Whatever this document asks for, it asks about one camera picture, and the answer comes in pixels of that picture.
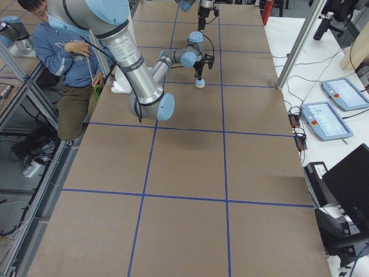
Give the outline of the person's hand holding green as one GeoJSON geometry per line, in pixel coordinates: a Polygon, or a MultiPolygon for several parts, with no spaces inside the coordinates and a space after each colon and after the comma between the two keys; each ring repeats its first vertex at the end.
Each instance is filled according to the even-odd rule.
{"type": "Polygon", "coordinates": [[[104,76],[102,72],[96,72],[95,76],[92,79],[92,86],[99,86],[100,88],[104,87],[104,76]]]}

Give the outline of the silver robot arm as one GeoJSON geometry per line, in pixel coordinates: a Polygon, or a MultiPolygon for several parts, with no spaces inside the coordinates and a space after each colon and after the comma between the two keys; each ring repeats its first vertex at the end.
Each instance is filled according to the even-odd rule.
{"type": "MultiPolygon", "coordinates": [[[[195,0],[181,0],[181,1],[178,1],[178,6],[183,12],[188,12],[190,8],[194,5],[194,3],[195,3],[195,0]]],[[[197,31],[199,32],[204,31],[205,26],[207,24],[206,19],[209,17],[211,12],[213,12],[214,19],[219,16],[219,10],[217,6],[215,5],[215,1],[200,0],[199,5],[198,5],[198,10],[197,10],[197,17],[198,17],[197,31]]]]}
{"type": "Polygon", "coordinates": [[[175,99],[158,83],[175,63],[187,68],[203,65],[203,35],[192,32],[186,48],[164,50],[149,69],[129,33],[129,15],[128,1],[48,2],[48,22],[52,28],[80,35],[93,33],[108,46],[132,88],[128,102],[131,113],[139,119],[166,121],[174,112],[175,99]]]}

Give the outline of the person's other hand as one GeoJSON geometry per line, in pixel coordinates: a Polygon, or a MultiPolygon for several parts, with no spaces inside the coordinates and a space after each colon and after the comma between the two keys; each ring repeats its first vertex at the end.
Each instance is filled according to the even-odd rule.
{"type": "Polygon", "coordinates": [[[69,53],[84,55],[86,57],[90,57],[92,55],[89,49],[89,44],[81,41],[66,43],[64,45],[64,49],[69,53]]]}

